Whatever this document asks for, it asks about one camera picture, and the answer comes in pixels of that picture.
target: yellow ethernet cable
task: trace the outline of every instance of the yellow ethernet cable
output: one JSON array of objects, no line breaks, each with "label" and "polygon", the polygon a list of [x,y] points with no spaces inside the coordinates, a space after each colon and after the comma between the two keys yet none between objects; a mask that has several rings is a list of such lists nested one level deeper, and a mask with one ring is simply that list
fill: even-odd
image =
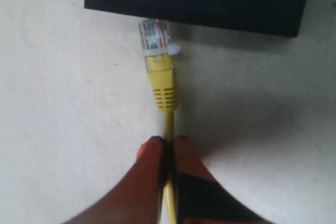
[{"label": "yellow ethernet cable", "polygon": [[170,32],[167,22],[144,20],[139,25],[139,28],[142,38],[143,55],[156,105],[164,115],[163,138],[167,158],[164,198],[170,224],[176,224],[173,183],[173,140],[174,111],[177,108],[177,100],[171,55],[177,54],[180,48],[178,45],[170,44]]}]

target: ethernet cable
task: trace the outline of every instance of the ethernet cable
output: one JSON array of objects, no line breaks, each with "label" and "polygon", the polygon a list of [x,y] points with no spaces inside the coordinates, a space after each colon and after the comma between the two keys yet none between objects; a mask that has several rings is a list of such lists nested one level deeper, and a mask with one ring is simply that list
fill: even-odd
[{"label": "ethernet cable", "polygon": [[176,224],[174,185],[173,185],[173,140],[174,111],[177,108],[174,69],[171,55],[177,54],[180,47],[170,43],[167,22],[144,20],[139,24],[143,55],[147,73],[154,92],[156,105],[164,115],[163,138],[166,148],[167,175],[164,198],[170,224]]}]

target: white floor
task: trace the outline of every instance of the white floor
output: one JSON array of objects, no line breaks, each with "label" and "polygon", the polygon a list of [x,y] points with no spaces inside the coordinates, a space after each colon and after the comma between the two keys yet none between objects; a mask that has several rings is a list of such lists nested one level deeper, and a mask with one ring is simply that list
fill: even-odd
[{"label": "white floor", "polygon": [[[0,0],[1,223],[65,221],[161,133],[139,20],[83,0]],[[334,223],[336,0],[308,0],[296,39],[172,26],[178,133],[261,215]]]}]

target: white surface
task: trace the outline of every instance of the white surface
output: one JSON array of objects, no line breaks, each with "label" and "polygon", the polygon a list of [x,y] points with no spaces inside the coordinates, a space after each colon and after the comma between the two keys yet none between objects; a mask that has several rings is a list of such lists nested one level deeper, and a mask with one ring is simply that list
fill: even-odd
[{"label": "white surface", "polygon": [[[308,0],[297,39],[173,26],[179,133],[276,223],[336,218],[334,2]],[[138,21],[83,0],[0,0],[1,223],[64,221],[161,133]]]}]

